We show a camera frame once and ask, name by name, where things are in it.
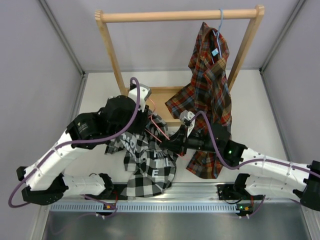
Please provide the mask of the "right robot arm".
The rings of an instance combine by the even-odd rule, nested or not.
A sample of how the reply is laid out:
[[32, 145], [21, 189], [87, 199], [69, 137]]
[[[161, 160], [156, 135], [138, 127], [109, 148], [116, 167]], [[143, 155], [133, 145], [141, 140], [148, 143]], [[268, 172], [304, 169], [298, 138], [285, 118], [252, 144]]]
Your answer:
[[320, 163], [295, 163], [261, 154], [231, 140], [228, 130], [211, 126], [211, 133], [192, 135], [185, 125], [160, 144], [162, 149], [183, 156], [188, 149], [214, 153], [226, 168], [237, 170], [232, 192], [239, 198], [266, 196], [290, 199], [315, 211], [320, 209]]

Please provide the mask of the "pink wire hanger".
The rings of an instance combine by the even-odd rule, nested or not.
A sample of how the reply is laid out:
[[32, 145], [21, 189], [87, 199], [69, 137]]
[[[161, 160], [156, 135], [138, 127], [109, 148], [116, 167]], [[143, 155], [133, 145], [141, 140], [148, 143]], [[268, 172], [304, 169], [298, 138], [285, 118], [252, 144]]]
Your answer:
[[[151, 99], [151, 98], [147, 98], [147, 101], [151, 102], [152, 105], [153, 105], [153, 110], [151, 111], [151, 114], [148, 116], [149, 120], [154, 124], [154, 126], [160, 131], [160, 133], [167, 139], [167, 140], [170, 140], [169, 136], [164, 132], [162, 131], [162, 129], [154, 122], [153, 120], [153, 115], [155, 113], [155, 110], [156, 110], [156, 104], [155, 102]], [[187, 133], [187, 137], [189, 136], [190, 134], [190, 128], [191, 126], [187, 126], [187, 130], [186, 130], [186, 133]], [[153, 135], [153, 133], [150, 133], [156, 140], [158, 140], [160, 143], [162, 143], [162, 141]], [[181, 158], [185, 158], [185, 153], [175, 153], [177, 156], [181, 157]]]

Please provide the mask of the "black white checkered shirt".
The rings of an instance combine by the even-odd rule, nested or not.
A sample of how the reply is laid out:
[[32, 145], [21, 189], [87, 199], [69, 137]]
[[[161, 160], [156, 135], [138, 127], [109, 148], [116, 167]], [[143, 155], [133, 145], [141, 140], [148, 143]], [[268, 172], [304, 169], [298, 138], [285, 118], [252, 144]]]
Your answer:
[[[167, 123], [156, 113], [153, 113], [152, 118], [169, 136]], [[106, 146], [106, 155], [125, 151], [124, 169], [132, 173], [126, 187], [120, 193], [121, 196], [148, 198], [161, 195], [172, 186], [175, 178], [178, 156], [160, 148], [160, 142], [154, 136], [162, 142], [166, 138], [149, 118], [148, 120], [141, 134], [125, 132], [112, 139]]]

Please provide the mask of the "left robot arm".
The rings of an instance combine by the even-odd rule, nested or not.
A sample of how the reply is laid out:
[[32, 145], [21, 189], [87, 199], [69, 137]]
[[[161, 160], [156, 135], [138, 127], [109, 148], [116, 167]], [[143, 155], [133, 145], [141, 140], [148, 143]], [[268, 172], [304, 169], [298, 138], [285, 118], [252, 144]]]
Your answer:
[[114, 185], [106, 173], [70, 176], [63, 171], [74, 160], [97, 145], [109, 143], [125, 132], [141, 133], [148, 122], [148, 95], [119, 95], [107, 100], [96, 112], [79, 114], [57, 143], [38, 161], [19, 167], [17, 177], [25, 188], [22, 198], [28, 204], [50, 205], [63, 197], [87, 195], [109, 199]]

